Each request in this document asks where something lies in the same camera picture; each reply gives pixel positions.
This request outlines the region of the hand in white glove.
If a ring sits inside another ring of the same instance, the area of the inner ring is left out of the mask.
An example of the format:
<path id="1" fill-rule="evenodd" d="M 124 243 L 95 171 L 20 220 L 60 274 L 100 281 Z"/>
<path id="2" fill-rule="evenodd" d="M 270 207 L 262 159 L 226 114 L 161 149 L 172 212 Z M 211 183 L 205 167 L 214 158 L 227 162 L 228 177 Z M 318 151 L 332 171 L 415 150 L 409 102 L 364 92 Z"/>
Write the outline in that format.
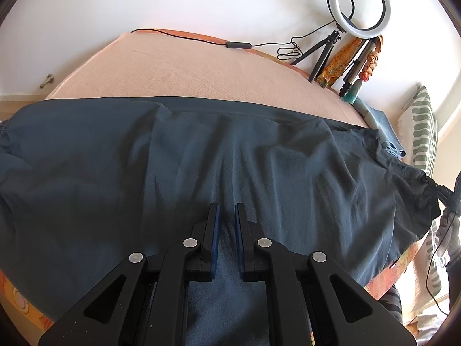
<path id="1" fill-rule="evenodd" d="M 434 235 L 434 261 L 440 268 L 454 262 L 460 255 L 460 218 L 445 209 Z"/>

